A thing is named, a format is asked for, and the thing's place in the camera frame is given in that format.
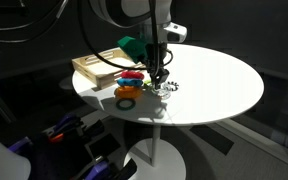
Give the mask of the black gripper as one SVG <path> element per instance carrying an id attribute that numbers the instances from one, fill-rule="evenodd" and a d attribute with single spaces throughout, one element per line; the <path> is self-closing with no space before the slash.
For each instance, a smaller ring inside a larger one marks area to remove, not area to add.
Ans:
<path id="1" fill-rule="evenodd" d="M 164 83 L 169 76 L 169 71 L 164 68 L 164 58 L 166 57 L 167 44 L 160 43 L 158 48 L 155 48 L 153 44 L 147 44 L 146 51 L 148 55 L 146 64 L 148 73 L 153 75 L 153 87 L 155 89 L 159 89 L 161 84 Z"/>

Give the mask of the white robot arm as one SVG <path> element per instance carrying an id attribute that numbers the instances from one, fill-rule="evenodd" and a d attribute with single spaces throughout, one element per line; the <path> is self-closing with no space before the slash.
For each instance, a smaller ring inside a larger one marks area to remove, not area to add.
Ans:
<path id="1" fill-rule="evenodd" d="M 168 43 L 182 43 L 187 28 L 171 21 L 172 0 L 88 0 L 102 20 L 120 28 L 140 26 L 140 37 L 124 38 L 120 48 L 133 60 L 143 63 L 153 87 L 159 89 L 168 76 L 164 58 Z"/>

